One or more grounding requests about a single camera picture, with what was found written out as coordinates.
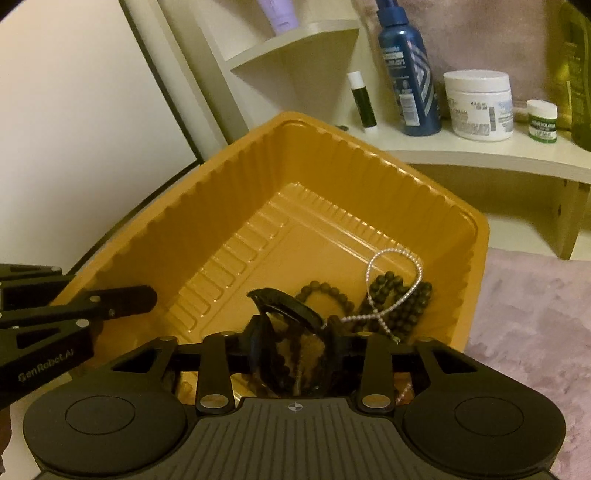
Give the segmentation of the person's left hand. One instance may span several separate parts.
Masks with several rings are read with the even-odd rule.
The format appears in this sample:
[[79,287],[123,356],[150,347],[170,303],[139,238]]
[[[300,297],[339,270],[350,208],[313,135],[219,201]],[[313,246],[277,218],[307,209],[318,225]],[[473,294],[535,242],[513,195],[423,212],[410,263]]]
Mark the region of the person's left hand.
[[0,411],[0,456],[8,447],[12,436],[10,408],[6,407]]

